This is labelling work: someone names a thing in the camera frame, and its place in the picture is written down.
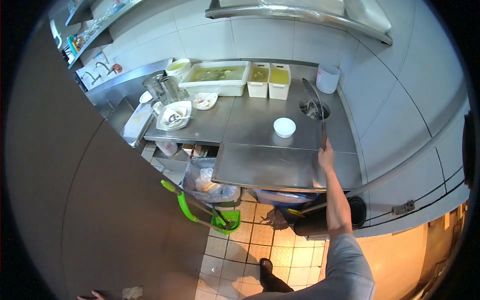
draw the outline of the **stainless steel pot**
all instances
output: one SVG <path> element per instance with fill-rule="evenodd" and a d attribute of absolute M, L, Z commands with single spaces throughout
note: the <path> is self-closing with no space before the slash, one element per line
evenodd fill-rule
<path fill-rule="evenodd" d="M 148 75 L 142 82 L 142 85 L 150 92 L 154 99 L 160 98 L 165 91 L 160 84 L 164 77 L 164 70 L 159 70 Z"/>

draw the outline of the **stainless steel counter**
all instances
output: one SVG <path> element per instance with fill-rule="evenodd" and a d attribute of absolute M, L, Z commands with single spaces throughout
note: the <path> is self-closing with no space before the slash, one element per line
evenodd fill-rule
<path fill-rule="evenodd" d="M 325 177 L 314 179 L 318 150 L 222 144 L 212 181 L 291 192 L 324 192 Z M 356 154 L 335 153 L 335 170 L 345 191 L 361 186 Z"/>
<path fill-rule="evenodd" d="M 330 108 L 325 120 L 327 136 L 336 152 L 336 171 L 344 190 L 361 185 L 360 165 L 347 116 L 335 93 L 319 92 Z M 300 80 L 292 80 L 288 100 L 220 97 L 215 106 L 197 111 L 187 127 L 162 131 L 151 124 L 144 138 L 178 143 L 220 145 L 212 180 L 245 187 L 284 191 L 322 192 L 324 178 L 314 179 L 312 160 L 322 147 L 319 120 L 299 108 L 307 92 Z M 292 119 L 297 129 L 283 139 L 275 134 L 273 122 Z"/>
<path fill-rule="evenodd" d="M 170 139 L 177 143 L 218 146 L 223 140 L 233 100 L 234 97 L 219 97 L 215 106 L 209 110 L 198 110 L 187 126 L 180 130 L 160 130 L 156 128 L 155 122 L 152 122 L 144 139 L 149 141 Z"/>
<path fill-rule="evenodd" d="M 318 93 L 331 110 L 325 124 L 332 147 L 336 152 L 356 154 L 350 125 L 337 93 Z M 287 101 L 250 98 L 245 89 L 242 97 L 235 97 L 223 142 L 318 150 L 322 147 L 321 122 L 307 117 L 299 108 L 307 96 L 300 80 L 292 80 Z M 287 139 L 277 136 L 273 129 L 273 122 L 282 117 L 292 119 L 297 126 Z"/>

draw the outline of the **person's leg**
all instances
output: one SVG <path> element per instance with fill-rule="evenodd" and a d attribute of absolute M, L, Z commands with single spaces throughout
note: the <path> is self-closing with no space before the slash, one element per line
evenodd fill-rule
<path fill-rule="evenodd" d="M 272 274 L 273 264 L 267 258 L 260 259 L 260 284 L 264 288 L 264 292 L 293 292 L 282 279 Z"/>

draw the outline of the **faucet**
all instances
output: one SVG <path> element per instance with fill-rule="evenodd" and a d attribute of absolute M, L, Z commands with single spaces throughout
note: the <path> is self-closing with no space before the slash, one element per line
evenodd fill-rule
<path fill-rule="evenodd" d="M 97 61 L 96 64 L 95 64 L 95 68 L 98 67 L 98 64 L 101 64 L 102 66 L 105 67 L 105 69 L 107 69 L 108 73 L 107 75 L 109 75 L 110 73 L 112 72 L 115 72 L 115 74 L 117 74 L 117 71 L 115 71 L 113 68 L 108 68 L 106 64 L 102 63 L 101 61 Z"/>
<path fill-rule="evenodd" d="M 93 81 L 92 81 L 92 85 L 94 85 L 94 84 L 95 84 L 95 82 L 96 82 L 96 81 L 97 81 L 97 80 L 98 80 L 98 79 L 101 77 L 101 76 L 100 76 L 100 74 L 99 74 L 99 75 L 98 75 L 98 77 L 94 78 L 94 77 L 93 77 L 93 75 L 92 75 L 92 74 L 90 74 L 89 72 L 84 72 L 84 73 L 83 73 L 83 75 L 82 75 L 82 77 L 81 77 L 80 79 L 83 79 L 83 78 L 84 78 L 84 76 L 85 76 L 85 74 L 88 74 L 88 75 L 90 75 L 90 77 L 93 79 Z"/>

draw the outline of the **stainless steel shelf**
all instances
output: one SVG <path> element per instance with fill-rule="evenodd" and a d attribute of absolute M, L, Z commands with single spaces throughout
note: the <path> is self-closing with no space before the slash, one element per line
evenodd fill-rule
<path fill-rule="evenodd" d="M 77 4 L 77 7 L 73 10 L 65 22 L 65 26 L 74 25 L 80 22 L 92 20 L 92 11 L 90 7 L 96 0 L 82 0 Z"/>
<path fill-rule="evenodd" d="M 392 45 L 392 38 L 387 34 L 380 32 L 376 29 L 368 27 L 357 21 L 353 21 L 349 18 L 329 13 L 314 11 L 308 8 L 302 8 L 291 5 L 258 5 L 258 4 L 246 4 L 246 5 L 232 5 L 232 6 L 220 6 L 218 0 L 212 0 L 210 8 L 205 11 L 205 17 L 210 19 L 230 18 L 238 16 L 286 16 L 306 18 L 310 21 L 319 24 L 339 24 L 351 29 L 358 30 L 369 36 L 380 40 L 382 43 Z"/>
<path fill-rule="evenodd" d="M 75 71 L 83 67 L 83 64 L 81 61 L 79 61 L 79 58 L 83 52 L 85 52 L 85 50 L 113 43 L 113 39 L 110 35 L 110 32 L 108 32 L 108 29 L 123 16 L 131 12 L 135 7 L 138 7 L 138 5 L 145 1 L 147 0 L 132 0 L 130 3 L 122 7 L 117 13 L 113 14 L 110 19 L 108 19 L 108 21 L 106 21 L 80 49 L 71 64 L 68 66 L 68 69 Z"/>

